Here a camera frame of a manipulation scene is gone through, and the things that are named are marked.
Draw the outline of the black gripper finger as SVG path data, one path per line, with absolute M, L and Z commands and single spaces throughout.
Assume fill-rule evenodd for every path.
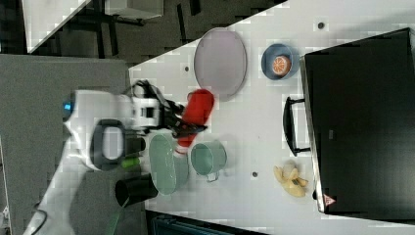
M 185 107 L 183 105 L 181 105 L 181 104 L 176 104 L 175 105 L 175 113 L 177 115 L 182 116 L 184 114 L 184 111 L 185 111 Z
M 193 134 L 203 132 L 207 128 L 208 127 L 206 125 L 199 125 L 181 121 L 174 124 L 171 128 L 171 131 L 173 137 L 187 137 Z

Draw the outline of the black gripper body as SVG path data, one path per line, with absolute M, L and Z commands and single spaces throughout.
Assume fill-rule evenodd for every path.
M 171 100 L 160 100 L 160 118 L 159 128 L 171 130 L 172 126 L 177 122 L 181 122 L 181 116 L 175 113 L 175 103 Z

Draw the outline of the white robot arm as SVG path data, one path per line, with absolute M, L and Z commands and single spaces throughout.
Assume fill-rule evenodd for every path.
M 63 104 L 63 125 L 69 133 L 52 180 L 23 235 L 74 235 L 69 211 L 89 171 L 118 167 L 127 155 L 129 131 L 144 135 L 167 129 L 179 141 L 182 157 L 196 135 L 207 129 L 214 96 L 205 89 L 191 93 L 185 107 L 167 100 L 150 86 L 144 94 L 76 90 Z

